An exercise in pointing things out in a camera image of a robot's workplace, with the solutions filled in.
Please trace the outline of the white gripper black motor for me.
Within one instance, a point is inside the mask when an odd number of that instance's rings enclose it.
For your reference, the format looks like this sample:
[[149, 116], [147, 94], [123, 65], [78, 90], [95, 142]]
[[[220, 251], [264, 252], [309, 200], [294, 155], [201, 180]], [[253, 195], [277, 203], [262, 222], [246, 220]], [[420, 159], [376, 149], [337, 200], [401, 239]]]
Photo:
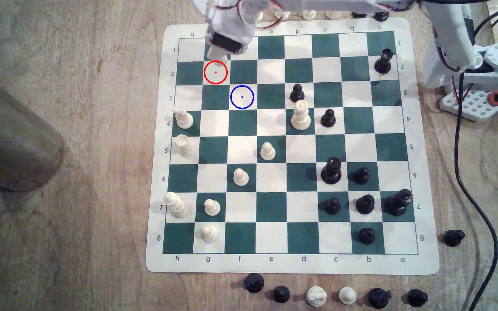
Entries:
[[270, 1], [205, 1], [208, 55], [238, 55], [251, 43], [259, 13]]

